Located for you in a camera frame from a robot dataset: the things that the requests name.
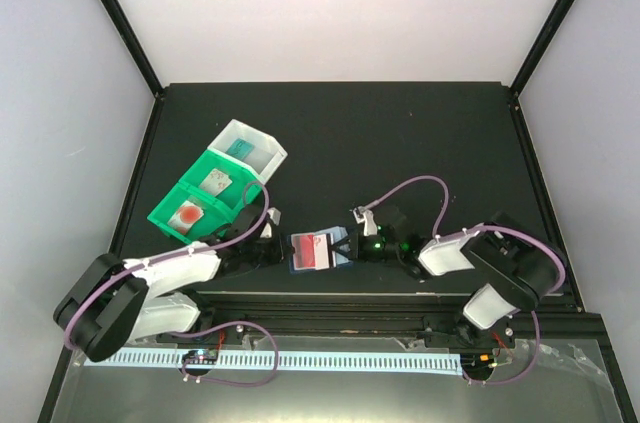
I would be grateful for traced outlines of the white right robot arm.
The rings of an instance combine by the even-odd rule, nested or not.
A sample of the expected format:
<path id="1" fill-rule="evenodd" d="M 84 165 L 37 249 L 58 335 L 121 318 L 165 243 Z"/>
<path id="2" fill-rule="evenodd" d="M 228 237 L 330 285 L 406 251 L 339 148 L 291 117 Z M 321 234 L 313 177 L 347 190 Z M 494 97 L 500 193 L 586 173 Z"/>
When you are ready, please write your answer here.
<path id="1" fill-rule="evenodd" d="M 561 253 L 505 214 L 457 233 L 427 237 L 411 229 L 398 211 L 379 219 L 369 211 L 356 213 L 360 229 L 325 239 L 324 248 L 336 263 L 396 263 L 423 282 L 467 273 L 477 277 L 460 309 L 451 316 L 426 318 L 424 338 L 429 342 L 484 346 L 496 326 L 535 311 L 566 277 Z"/>

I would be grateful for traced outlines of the white card black stripe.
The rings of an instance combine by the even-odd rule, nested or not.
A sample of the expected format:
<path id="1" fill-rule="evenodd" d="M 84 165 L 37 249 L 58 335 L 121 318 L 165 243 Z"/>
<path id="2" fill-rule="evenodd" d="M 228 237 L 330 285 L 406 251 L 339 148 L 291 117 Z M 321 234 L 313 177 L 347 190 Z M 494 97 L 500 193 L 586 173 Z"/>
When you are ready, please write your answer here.
<path id="1" fill-rule="evenodd" d="M 333 251 L 330 249 L 332 237 L 330 234 L 319 234 L 314 237 L 315 270 L 327 270 L 334 266 Z"/>

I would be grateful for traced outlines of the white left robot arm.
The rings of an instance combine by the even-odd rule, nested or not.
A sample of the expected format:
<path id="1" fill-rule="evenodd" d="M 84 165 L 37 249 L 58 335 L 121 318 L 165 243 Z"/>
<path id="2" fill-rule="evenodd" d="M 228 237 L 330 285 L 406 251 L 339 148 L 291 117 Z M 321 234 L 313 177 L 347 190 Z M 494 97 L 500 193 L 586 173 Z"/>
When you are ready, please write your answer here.
<path id="1" fill-rule="evenodd" d="M 65 347 L 100 362 L 165 333 L 207 340 L 215 319 L 192 295 L 193 285 L 279 262 L 280 220 L 279 209 L 250 204 L 232 223 L 177 250 L 140 259 L 98 256 L 54 310 Z"/>

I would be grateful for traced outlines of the navy blue card holder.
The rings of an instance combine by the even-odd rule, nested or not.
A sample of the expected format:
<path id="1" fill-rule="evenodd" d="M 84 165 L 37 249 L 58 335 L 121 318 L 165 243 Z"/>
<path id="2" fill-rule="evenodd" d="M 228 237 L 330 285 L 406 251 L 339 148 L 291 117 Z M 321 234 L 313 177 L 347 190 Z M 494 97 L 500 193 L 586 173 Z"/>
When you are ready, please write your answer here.
<path id="1" fill-rule="evenodd" d="M 334 226 L 316 232 L 296 233 L 288 238 L 291 253 L 288 258 L 293 274 L 349 267 L 349 233 L 345 227 Z"/>

